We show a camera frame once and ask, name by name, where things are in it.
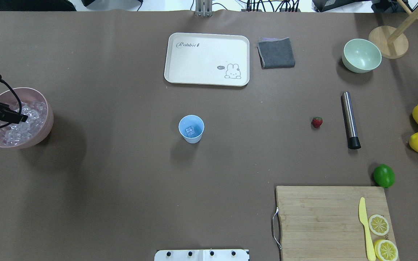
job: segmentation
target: strawberry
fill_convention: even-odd
[[[314,117],[313,119],[312,119],[312,125],[314,126],[314,128],[318,128],[318,127],[320,127],[321,125],[322,125],[322,123],[323,123],[323,120],[322,120],[322,118],[320,118],[320,117]]]

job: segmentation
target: blue cup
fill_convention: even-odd
[[[187,142],[196,143],[201,140],[204,122],[196,115],[187,115],[180,120],[179,131]]]

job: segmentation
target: yellow knife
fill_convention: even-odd
[[[375,251],[373,250],[372,238],[370,237],[369,222],[367,220],[367,210],[365,209],[365,198],[361,197],[359,201],[359,220],[364,225],[365,249],[367,250],[367,259],[375,261]]]

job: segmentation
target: bowl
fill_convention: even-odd
[[[17,149],[23,149],[31,147],[35,144],[40,143],[43,139],[48,136],[49,132],[51,132],[51,129],[53,128],[53,122],[54,122],[54,115],[53,111],[51,109],[51,106],[49,105],[48,101],[46,100],[45,96],[41,94],[39,91],[22,87],[22,88],[14,88],[14,92],[17,94],[19,99],[22,102],[25,102],[27,104],[30,104],[32,101],[38,101],[38,102],[45,102],[46,103],[46,120],[43,125],[40,127],[40,131],[34,134],[29,140],[19,143],[17,145],[6,145],[3,143],[2,139],[0,138],[0,148],[17,148]],[[5,104],[16,104],[17,100],[13,96],[13,94],[8,90],[0,94],[0,102]]]
[[[366,73],[380,65],[382,54],[372,42],[365,39],[352,39],[346,43],[341,58],[350,71]]]

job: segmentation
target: cup rim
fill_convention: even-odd
[[[345,49],[346,49],[346,46],[347,46],[349,43],[353,42],[353,41],[364,41],[364,42],[366,42],[366,43],[370,43],[370,45],[371,45],[371,46],[373,46],[373,47],[374,47],[374,48],[378,51],[378,54],[379,54],[379,55],[378,55],[378,63],[377,63],[377,65],[376,65],[376,66],[373,66],[373,67],[371,67],[371,69],[368,69],[368,68],[361,68],[361,67],[359,67],[359,66],[356,66],[356,65],[351,64],[351,63],[350,63],[350,61],[349,61],[348,57],[346,56]],[[380,64],[381,64],[381,62],[382,62],[382,53],[381,53],[380,49],[378,49],[378,47],[377,47],[374,43],[372,43],[371,41],[366,40],[366,39],[362,39],[362,38],[354,38],[354,39],[349,40],[349,41],[345,44],[345,47],[343,48],[343,56],[346,58],[346,60],[348,61],[348,63],[349,63],[349,64],[351,64],[351,65],[352,65],[352,66],[354,66],[355,68],[357,68],[357,69],[359,69],[359,70],[363,70],[363,71],[371,71],[371,70],[373,70],[373,69],[377,68],[378,66],[380,66]]]
[[[190,116],[194,116],[194,117],[197,117],[199,120],[201,120],[201,122],[202,122],[202,130],[201,130],[201,133],[198,135],[198,136],[196,136],[196,137],[193,137],[193,138],[190,138],[190,137],[186,137],[186,135],[184,135],[182,132],[181,132],[181,130],[180,130],[180,124],[181,124],[181,121],[182,120],[184,120],[186,117],[190,117]],[[204,121],[199,117],[199,116],[197,116],[197,115],[194,115],[194,114],[189,114],[189,115],[187,115],[187,116],[185,116],[185,117],[183,117],[183,118],[181,118],[181,120],[180,120],[180,122],[179,122],[179,132],[180,132],[180,134],[185,138],[185,139],[197,139],[197,138],[199,138],[201,135],[202,135],[202,133],[204,132]]]
[[[13,88],[13,91],[15,91],[17,89],[30,89],[30,90],[36,91],[38,94],[40,94],[41,97],[43,98],[43,101],[46,103],[46,118],[48,118],[48,115],[49,115],[48,101],[46,100],[46,97],[41,92],[37,91],[36,89],[30,88],[30,87],[17,87],[17,88]],[[7,90],[7,91],[1,93],[0,96],[2,96],[3,94],[5,94],[8,91],[10,91],[10,90]],[[43,124],[40,126],[40,130],[43,129],[43,127],[45,126],[45,124],[46,124],[46,121],[43,122]],[[0,145],[0,148],[5,148],[5,149],[16,148],[16,147],[22,146],[23,144],[27,143],[28,141],[29,140],[26,140],[25,142],[22,142],[21,144],[17,144],[17,145],[14,145],[14,146],[1,146]]]

